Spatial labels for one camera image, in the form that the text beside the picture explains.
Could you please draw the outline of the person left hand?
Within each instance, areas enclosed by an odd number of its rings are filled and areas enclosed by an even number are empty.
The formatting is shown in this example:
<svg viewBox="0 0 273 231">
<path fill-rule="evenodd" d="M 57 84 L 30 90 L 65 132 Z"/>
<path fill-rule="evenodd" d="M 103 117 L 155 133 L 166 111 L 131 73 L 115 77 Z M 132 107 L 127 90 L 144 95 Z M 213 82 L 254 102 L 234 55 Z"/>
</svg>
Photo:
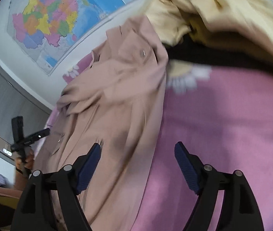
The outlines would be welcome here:
<svg viewBox="0 0 273 231">
<path fill-rule="evenodd" d="M 29 154 L 27 155 L 27 158 L 25 160 L 25 162 L 23 163 L 20 157 L 17 157 L 15 159 L 15 165 L 16 165 L 16 169 L 18 171 L 22 171 L 21 167 L 25 167 L 27 169 L 32 170 L 33 165 L 34 165 L 34 152 L 32 149 L 29 150 Z"/>
</svg>

